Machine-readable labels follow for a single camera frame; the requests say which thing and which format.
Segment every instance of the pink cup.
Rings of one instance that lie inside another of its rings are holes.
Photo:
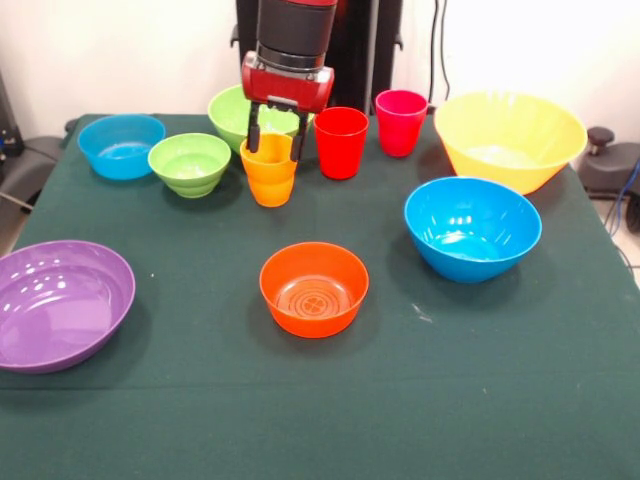
[[[409,90],[386,90],[376,97],[378,135],[382,150],[392,157],[406,157],[418,143],[429,102]]]

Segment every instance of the table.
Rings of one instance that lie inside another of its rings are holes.
[[[204,116],[159,118],[169,134],[214,132]],[[417,185],[451,174],[433,124],[404,160],[376,130],[346,182],[319,173],[311,139],[274,210],[237,158],[186,200],[153,176],[99,178],[76,132],[18,247],[103,243],[130,262],[136,299],[84,364],[0,374],[3,478],[640,478],[640,296],[576,175],[530,196],[544,232],[518,267],[454,284],[402,214]],[[356,321],[324,340],[279,329],[258,288],[263,262],[305,240],[353,250],[371,277]]]

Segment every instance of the orange cup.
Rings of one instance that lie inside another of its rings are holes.
[[[240,145],[249,189],[258,205],[280,207],[289,201],[298,166],[289,158],[292,143],[288,135],[265,133],[260,135],[260,147],[255,153],[247,148],[246,139]]]

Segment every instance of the bowl rim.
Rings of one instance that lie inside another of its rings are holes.
[[[353,305],[351,305],[346,310],[338,312],[338,313],[336,313],[334,315],[326,315],[326,316],[315,317],[315,318],[302,318],[302,317],[299,317],[297,315],[292,315],[291,313],[287,312],[286,310],[283,310],[282,308],[278,307],[266,295],[266,293],[264,291],[264,287],[263,287],[263,278],[264,278],[264,271],[265,271],[267,265],[269,265],[269,263],[271,263],[271,261],[275,257],[277,257],[278,255],[282,254],[283,252],[288,251],[288,250],[294,250],[294,249],[299,248],[299,247],[304,246],[304,245],[321,245],[321,246],[329,247],[329,248],[332,248],[332,249],[335,249],[335,250],[341,250],[341,251],[347,253],[349,255],[349,257],[351,259],[353,259],[356,262],[356,264],[361,268],[362,272],[364,273],[364,278],[365,278],[364,290],[362,291],[362,294],[359,295],[358,298],[353,302]],[[287,245],[287,246],[277,250],[273,254],[271,254],[269,256],[269,258],[267,258],[265,260],[265,262],[262,265],[262,268],[260,269],[260,275],[258,277],[258,283],[260,285],[260,293],[262,294],[262,298],[265,299],[265,301],[267,302],[267,304],[271,308],[273,308],[273,309],[277,310],[278,312],[281,312],[281,313],[283,313],[285,315],[288,315],[290,317],[295,317],[297,320],[299,320],[301,322],[326,322],[328,320],[335,320],[337,318],[341,318],[344,315],[346,315],[348,313],[352,313],[354,311],[357,311],[360,308],[360,306],[362,305],[362,302],[364,302],[364,299],[367,296],[367,293],[369,293],[370,277],[369,277],[369,271],[367,270],[367,266],[364,264],[364,262],[360,259],[360,257],[358,257],[355,253],[353,253],[348,248],[345,248],[343,246],[337,245],[335,243],[330,243],[330,242],[309,241],[309,242],[292,243],[290,245]]]
[[[458,255],[454,255],[450,252],[446,252],[440,248],[437,248],[435,246],[433,246],[432,244],[428,243],[427,241],[425,241],[421,236],[419,236],[416,231],[414,230],[414,228],[411,225],[411,222],[409,221],[409,216],[407,213],[407,210],[409,208],[409,203],[411,202],[411,200],[413,199],[413,197],[421,190],[425,189],[425,188],[429,188],[431,187],[433,184],[435,183],[445,183],[445,182],[458,182],[458,181],[473,181],[473,182],[478,182],[478,183],[482,183],[485,185],[492,185],[494,187],[498,187],[500,189],[503,189],[507,192],[510,192],[512,195],[514,195],[516,198],[519,198],[521,201],[524,202],[525,205],[527,205],[527,207],[535,214],[534,217],[536,219],[536,227],[537,227],[537,233],[535,235],[535,239],[531,242],[531,244],[523,249],[521,252],[519,252],[516,255],[511,255],[509,257],[503,257],[497,260],[487,260],[487,259],[481,259],[481,258],[469,258],[469,257],[460,257]],[[531,203],[531,201],[525,197],[524,195],[516,192],[515,190],[513,190],[512,188],[509,188],[501,183],[498,182],[494,182],[492,180],[485,180],[483,178],[477,178],[477,177],[468,177],[468,176],[448,176],[448,177],[440,177],[440,178],[436,178],[433,180],[430,180],[426,183],[423,183],[422,185],[419,185],[418,187],[416,187],[411,194],[409,195],[409,197],[407,197],[407,200],[404,203],[404,220],[405,220],[405,224],[407,225],[407,228],[409,229],[409,232],[411,233],[411,235],[414,238],[417,238],[420,243],[428,248],[430,248],[431,250],[438,252],[442,255],[445,255],[447,257],[450,258],[456,258],[458,260],[463,260],[466,262],[471,262],[471,263],[482,263],[482,264],[490,264],[490,263],[503,263],[503,262],[509,262],[512,260],[516,260],[518,258],[524,257],[525,255],[527,255],[531,250],[533,250],[533,248],[540,242],[540,238],[542,237],[542,218],[540,217],[540,213],[538,212],[538,209],[535,207],[535,205],[533,205],[533,203]]]
[[[245,138],[247,136],[247,131],[246,130],[239,131],[239,130],[233,130],[233,129],[227,128],[225,126],[221,126],[220,122],[214,120],[213,116],[211,115],[211,108],[213,106],[213,103],[219,97],[224,95],[225,93],[228,93],[231,90],[236,90],[236,89],[241,89],[243,91],[243,93],[244,93],[244,87],[243,87],[242,83],[237,83],[235,85],[232,85],[230,87],[225,88],[224,90],[221,90],[211,100],[209,100],[209,103],[207,104],[207,117],[209,118],[209,121],[213,124],[213,126],[216,128],[216,130],[222,130],[226,134],[231,134],[231,135],[234,135],[236,137]],[[279,111],[279,113],[291,113],[295,117],[295,114],[292,113],[292,112],[280,112]],[[309,128],[311,126],[311,124],[313,123],[313,120],[315,119],[316,116],[317,115],[315,113],[309,113],[309,121],[308,121],[308,124],[307,124],[307,128]],[[295,133],[297,130],[298,130],[298,126],[296,125],[296,126],[292,127],[291,130],[287,130],[286,132],[285,131],[268,131],[268,132],[265,132],[265,133],[282,133],[283,135],[289,135],[289,134]]]
[[[448,139],[445,138],[447,135],[444,134],[442,126],[440,125],[440,121],[438,120],[439,118],[442,117],[442,110],[446,110],[447,109],[447,105],[451,105],[452,103],[458,103],[460,101],[463,101],[465,98],[469,98],[469,97],[475,96],[475,95],[489,96],[489,95],[495,95],[495,94],[516,96],[516,97],[527,97],[527,98],[530,98],[530,99],[533,99],[533,100],[537,100],[539,102],[546,103],[547,105],[551,105],[552,107],[560,110],[561,112],[566,114],[568,117],[570,117],[574,122],[576,122],[576,124],[580,125],[580,127],[582,129],[582,137],[583,137],[582,141],[580,142],[580,148],[576,148],[575,153],[571,153],[571,154],[567,155],[562,160],[559,160],[559,161],[554,162],[554,163],[545,164],[544,166],[541,166],[540,168],[532,168],[532,167],[518,166],[518,165],[515,165],[515,166],[496,165],[496,164],[493,164],[491,162],[487,162],[487,161],[482,160],[482,159],[477,158],[477,157],[473,157],[474,161],[476,161],[478,163],[482,163],[484,165],[490,165],[490,166],[495,167],[495,168],[501,168],[501,169],[506,169],[506,170],[526,170],[526,171],[530,171],[530,170],[547,170],[547,169],[553,169],[553,168],[562,167],[564,165],[567,165],[572,160],[575,160],[576,158],[578,158],[578,156],[582,152],[584,152],[585,148],[587,147],[587,143],[589,141],[589,138],[588,138],[588,135],[587,135],[587,129],[585,127],[585,124],[580,119],[580,117],[578,117],[578,115],[576,115],[574,112],[572,112],[569,108],[565,107],[564,105],[560,105],[559,103],[556,103],[556,102],[554,102],[554,101],[552,101],[552,100],[550,100],[548,98],[545,98],[545,97],[542,97],[542,96],[539,96],[539,95],[534,95],[534,94],[527,93],[527,92],[523,92],[523,91],[512,90],[512,89],[495,88],[495,89],[489,89],[489,90],[474,90],[474,91],[463,93],[461,95],[457,95],[457,96],[455,96],[453,98],[450,98],[447,101],[445,101],[439,108],[436,109],[435,113],[433,114],[433,126],[434,126],[436,132],[438,133],[438,136],[442,139],[442,141],[444,143],[446,143],[446,145],[452,147],[457,152],[460,152],[460,153],[464,152],[463,148],[460,148],[454,142],[450,142]]]
[[[232,90],[237,90],[237,89],[242,89],[242,91],[244,92],[244,89],[242,87],[242,83],[236,83],[235,85],[231,85],[230,87],[225,88],[224,90],[219,91],[218,93],[216,93],[213,98],[211,100],[209,100],[209,103],[207,104],[207,116],[209,117],[209,120],[211,121],[211,123],[213,123],[215,125],[216,128],[221,128],[218,126],[219,122],[214,121],[213,119],[213,115],[211,115],[211,108],[213,107],[213,104],[216,100],[218,100],[222,95],[229,93]],[[246,135],[246,132],[243,133],[238,133],[235,130],[230,130],[228,128],[223,128],[223,130],[225,132],[229,132],[232,133],[234,135]]]
[[[153,173],[155,173],[156,175],[158,175],[159,177],[164,177],[164,178],[169,178],[169,179],[175,179],[175,180],[197,180],[199,178],[203,178],[203,177],[194,177],[194,178],[181,178],[181,179],[176,179],[175,177],[171,177],[169,175],[166,175],[165,173],[162,173],[160,170],[156,169],[156,167],[154,167],[153,163],[151,162],[151,156],[154,152],[154,150],[159,147],[162,144],[166,144],[168,143],[170,140],[172,139],[180,139],[180,138],[185,138],[185,137],[206,137],[206,138],[215,138],[215,141],[220,143],[221,145],[224,146],[225,148],[225,157],[226,160],[222,163],[222,165],[220,165],[220,167],[218,167],[218,169],[215,172],[212,172],[208,175],[206,175],[206,177],[210,177],[210,176],[214,176],[219,174],[220,172],[224,172],[224,170],[229,166],[229,162],[231,162],[231,147],[229,147],[229,144],[227,142],[225,142],[223,139],[221,139],[220,137],[216,136],[216,135],[212,135],[210,133],[201,133],[201,132],[187,132],[187,133],[179,133],[177,135],[172,135],[170,137],[166,137],[163,140],[159,141],[158,143],[156,143],[151,150],[149,150],[149,154],[147,156],[147,163],[149,164],[149,168],[151,168],[151,170],[153,171]]]
[[[67,369],[67,368],[71,368],[72,366],[74,366],[75,364],[77,364],[76,359],[83,359],[84,355],[87,352],[91,352],[96,346],[102,344],[103,342],[105,342],[106,340],[108,340],[114,333],[115,331],[120,328],[120,325],[122,324],[122,322],[124,321],[124,318],[127,316],[127,314],[129,313],[129,310],[131,310],[131,305],[133,305],[133,301],[135,299],[136,296],[136,277],[135,274],[133,273],[133,269],[131,268],[131,265],[129,264],[129,262],[127,262],[127,260],[120,255],[118,252],[116,252],[115,250],[107,247],[106,245],[103,245],[101,243],[96,243],[96,242],[90,242],[87,240],[77,240],[77,239],[61,239],[61,240],[50,240],[50,241],[46,241],[46,242],[39,242],[39,243],[34,243],[31,245],[27,245],[25,247],[19,248],[18,250],[15,250],[13,252],[11,252],[10,254],[0,258],[0,261],[12,257],[14,255],[17,255],[19,253],[25,252],[25,251],[29,251],[29,250],[35,250],[37,248],[41,248],[43,246],[48,246],[48,245],[59,245],[59,244],[79,244],[79,245],[85,245],[85,246],[90,246],[93,248],[98,248],[100,250],[103,251],[107,251],[109,252],[111,255],[113,255],[119,262],[121,262],[121,264],[125,267],[127,274],[131,280],[131,292],[129,294],[129,298],[125,299],[124,302],[124,308],[122,310],[122,314],[119,315],[119,317],[111,324],[111,327],[103,334],[100,336],[100,338],[98,338],[97,340],[95,340],[94,342],[92,342],[89,345],[85,345],[85,347],[78,351],[75,352],[71,355],[67,355],[65,357],[61,357],[58,358],[57,360],[54,361],[49,361],[49,362],[41,362],[41,363],[31,363],[31,364],[20,364],[20,365],[16,365],[16,364],[9,364],[9,363],[5,363],[0,361],[0,370],[7,370],[7,371],[12,371],[12,372],[33,372],[33,373],[38,373],[38,371],[40,370],[45,370],[46,372],[56,372],[59,371],[61,368],[58,368],[62,365],[66,365],[63,367],[63,369]]]
[[[154,123],[160,126],[160,128],[162,129],[162,136],[160,140],[156,142],[156,144],[158,144],[159,142],[167,138],[167,127],[160,119],[154,117],[153,115],[149,115],[147,113],[114,113],[114,114],[104,115],[100,118],[96,118],[95,120],[87,123],[84,127],[82,127],[82,130],[78,132],[78,137],[76,138],[76,145],[78,145],[78,148],[84,155],[89,156],[90,152],[87,149],[85,149],[82,145],[82,138],[87,135],[86,133],[87,131],[89,131],[91,128],[100,126],[102,123],[106,123],[113,119],[118,119],[118,118],[124,119],[124,118],[132,118],[132,117],[143,118],[145,120],[149,120],[150,123]]]

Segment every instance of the white wall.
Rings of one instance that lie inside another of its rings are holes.
[[[398,51],[394,87],[429,90],[433,5],[405,0],[409,48]],[[638,0],[449,0],[444,46],[452,95],[524,90],[561,103],[587,126],[612,128],[618,140],[640,141]],[[435,104],[445,92],[439,73]]]
[[[83,113],[205,113],[240,81],[232,0],[0,0],[0,69],[22,133]]]
[[[638,0],[449,2],[452,95],[527,90],[640,140]],[[433,1],[404,5],[394,86],[427,93]],[[239,81],[228,46],[235,0],[0,0],[0,9],[0,69],[27,137],[61,134],[86,112],[204,113]]]

